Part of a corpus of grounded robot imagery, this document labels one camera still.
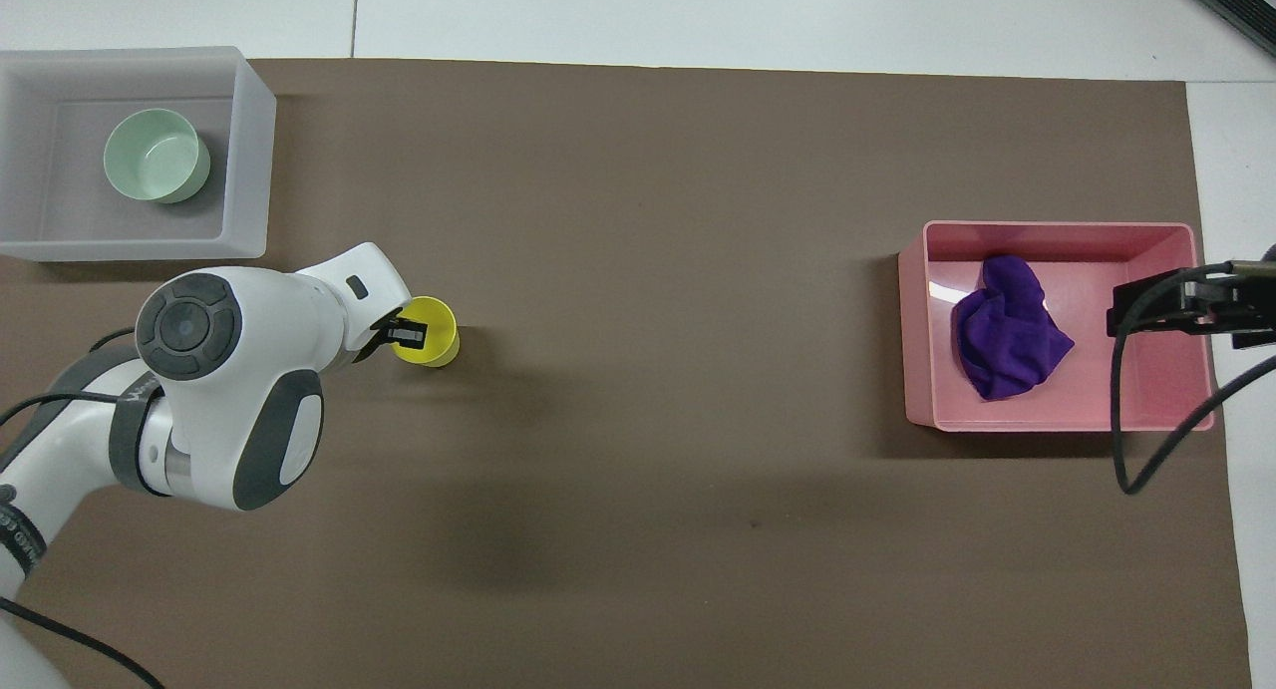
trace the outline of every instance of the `green bowl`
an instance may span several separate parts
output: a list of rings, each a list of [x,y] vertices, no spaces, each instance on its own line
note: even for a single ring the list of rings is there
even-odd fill
[[[111,130],[102,167],[126,198],[179,203],[208,180],[208,147],[182,114],[151,107]]]

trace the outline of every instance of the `black vent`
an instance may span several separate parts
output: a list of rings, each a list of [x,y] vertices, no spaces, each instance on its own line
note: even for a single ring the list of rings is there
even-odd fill
[[[1206,0],[1226,20],[1245,31],[1268,52],[1276,52],[1276,9],[1263,0]]]

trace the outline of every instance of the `yellow cup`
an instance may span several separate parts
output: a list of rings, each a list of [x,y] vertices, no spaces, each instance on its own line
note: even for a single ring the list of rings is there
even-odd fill
[[[457,316],[452,315],[452,307],[448,307],[440,299],[419,295],[407,304],[407,307],[403,307],[399,316],[404,320],[424,322],[427,325],[424,348],[417,351],[404,348],[402,344],[390,346],[399,359],[427,367],[443,367],[457,357],[461,351]]]

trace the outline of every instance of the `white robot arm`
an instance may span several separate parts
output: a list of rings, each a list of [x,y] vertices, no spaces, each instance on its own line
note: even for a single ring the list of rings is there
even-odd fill
[[[17,595],[84,495],[115,481],[231,510],[278,498],[314,457],[320,371],[388,342],[420,348],[426,327],[397,318],[410,301],[374,244],[291,274],[214,267],[161,286],[135,347],[69,366],[50,388],[69,399],[38,408],[0,456],[0,597]],[[0,620],[0,686],[59,685]]]

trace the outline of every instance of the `gray button pad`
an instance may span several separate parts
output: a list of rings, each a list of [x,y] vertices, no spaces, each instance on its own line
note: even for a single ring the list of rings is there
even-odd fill
[[[170,380],[195,380],[227,361],[239,343],[239,302],[222,277],[195,272],[152,295],[138,316],[138,351]]]

